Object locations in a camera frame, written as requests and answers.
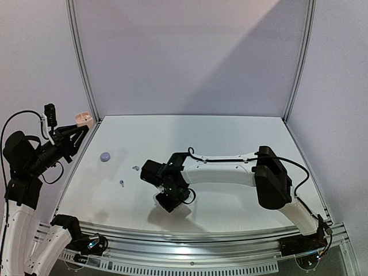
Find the pink-white earbud charging case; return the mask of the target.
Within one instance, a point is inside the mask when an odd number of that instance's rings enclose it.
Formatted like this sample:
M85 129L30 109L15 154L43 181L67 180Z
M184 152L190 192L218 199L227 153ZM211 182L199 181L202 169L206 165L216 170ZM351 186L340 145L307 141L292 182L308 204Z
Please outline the pink-white earbud charging case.
M75 116L75 123L78 128L87 126L91 129L94 125L94 120L89 112L82 112Z

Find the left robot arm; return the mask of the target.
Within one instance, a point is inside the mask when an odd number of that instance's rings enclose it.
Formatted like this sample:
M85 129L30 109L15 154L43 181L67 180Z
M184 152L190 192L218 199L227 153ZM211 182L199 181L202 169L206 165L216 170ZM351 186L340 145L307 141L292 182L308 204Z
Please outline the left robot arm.
M7 138L3 156L10 166L10 181L1 234L2 275L24 274L27 232L43 185L39 177L61 158L71 163L88 131L86 125L59 127L52 135L53 140L45 144L37 136L22 131Z

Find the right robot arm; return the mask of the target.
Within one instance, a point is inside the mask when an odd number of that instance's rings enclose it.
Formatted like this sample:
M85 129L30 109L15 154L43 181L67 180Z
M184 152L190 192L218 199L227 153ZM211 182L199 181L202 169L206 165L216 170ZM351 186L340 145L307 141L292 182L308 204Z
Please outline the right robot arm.
M258 204L277 210L299 230L297 245L309 251L319 240L319 232L332 235L322 216L314 212L298 195L298 189L309 179L301 164L278 156L269 146L260 146L250 154L236 156L201 156L189 147L176 152L166 163L148 159L141 168L140 179L159 190L156 200L167 212L189 197L196 198L192 185L202 183L238 184L254 187Z

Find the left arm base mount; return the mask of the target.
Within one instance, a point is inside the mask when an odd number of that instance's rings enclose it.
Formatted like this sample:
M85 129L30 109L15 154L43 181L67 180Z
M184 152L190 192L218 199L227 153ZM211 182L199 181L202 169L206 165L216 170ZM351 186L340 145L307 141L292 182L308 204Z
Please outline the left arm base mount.
M82 235L79 239L72 240L66 245L66 249L79 252L81 255L102 256L109 245L108 239L99 233L91 236Z

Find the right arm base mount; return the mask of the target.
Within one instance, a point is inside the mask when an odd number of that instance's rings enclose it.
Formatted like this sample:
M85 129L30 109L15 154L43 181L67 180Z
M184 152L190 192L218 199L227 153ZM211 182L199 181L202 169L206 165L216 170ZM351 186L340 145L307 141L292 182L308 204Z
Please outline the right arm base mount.
M331 246L333 230L319 229L316 233L308 236L294 235L283 237L278 240L279 249L282 256L298 255L307 252L316 252L323 249L320 256Z

